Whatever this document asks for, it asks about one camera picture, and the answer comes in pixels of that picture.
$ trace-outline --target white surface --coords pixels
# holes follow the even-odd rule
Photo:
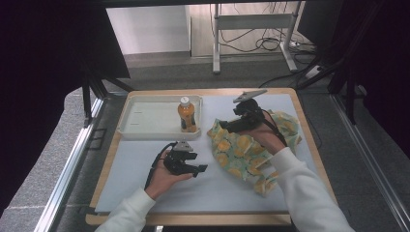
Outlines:
[[[222,170],[211,153],[211,139],[206,131],[216,118],[231,120],[238,96],[202,97],[202,129],[204,132],[189,144],[198,154],[188,164],[208,164],[204,173],[199,173],[183,183],[178,183],[157,200],[150,213],[207,213],[207,212],[283,212],[287,211],[279,187],[267,197],[253,191],[253,185],[237,179]],[[281,110],[297,117],[289,95],[261,95],[255,97],[263,109]],[[316,172],[304,133],[300,130],[301,143],[296,156]],[[144,188],[151,164],[161,149],[171,141],[125,141],[121,140],[111,167],[108,180],[102,191],[96,212],[110,212],[124,197],[130,196],[138,187]]]
[[[195,107],[196,132],[181,132],[178,105],[184,96],[134,96],[128,99],[118,131],[128,140],[190,141],[201,133],[202,99],[188,96]]]
[[[106,10],[123,54],[190,50],[188,6]]]

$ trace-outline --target person's right hand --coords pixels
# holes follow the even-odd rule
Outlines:
[[[156,200],[160,195],[168,191],[174,184],[180,181],[185,181],[192,177],[192,173],[182,174],[179,176],[172,175],[168,169],[163,165],[163,159],[169,153],[169,150],[164,151],[161,154],[161,158],[158,161],[156,169],[154,171],[151,183],[145,192],[153,199]]]
[[[265,119],[268,120],[271,124],[275,125],[274,120],[268,112],[263,112]],[[267,125],[262,123],[259,127],[253,130],[244,130],[239,132],[240,135],[247,134],[253,137],[260,145],[266,148],[269,153],[272,155],[276,154],[278,151],[282,150],[285,146],[280,141],[280,139],[274,134],[272,129]]]

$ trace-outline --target yellow patterned bag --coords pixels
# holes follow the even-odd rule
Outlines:
[[[282,111],[268,112],[283,134],[288,147],[295,154],[296,147],[302,140],[299,135],[299,120]],[[278,173],[262,171],[262,165],[269,165],[272,155],[252,137],[229,133],[220,126],[219,119],[215,120],[207,134],[211,137],[212,154],[220,167],[243,181],[253,181],[253,189],[262,195],[275,188]]]

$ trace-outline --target black cloth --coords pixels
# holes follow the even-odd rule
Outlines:
[[[8,1],[1,10],[0,212],[36,163],[81,86],[81,71],[56,5]]]

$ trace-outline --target gray floor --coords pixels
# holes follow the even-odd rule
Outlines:
[[[225,57],[219,75],[212,74],[210,58],[191,59],[183,53],[128,56],[126,60],[132,78],[123,81],[137,90],[257,88],[274,77],[289,74],[280,55]],[[329,78],[325,78],[298,94],[337,202],[356,231],[402,231],[327,94],[328,81]],[[286,87],[294,83],[294,77],[286,77],[263,87]],[[85,223],[84,217],[126,95],[108,82],[106,87],[116,94],[105,100],[104,116],[97,119],[95,140],[88,144],[87,153],[81,158],[52,231],[95,229]],[[410,184],[406,181],[410,174],[409,159],[368,114],[362,101],[356,100],[355,105],[357,128],[399,199],[409,208]],[[82,125],[82,92],[78,89],[67,96],[60,123],[37,165],[0,219],[0,231],[34,230]]]

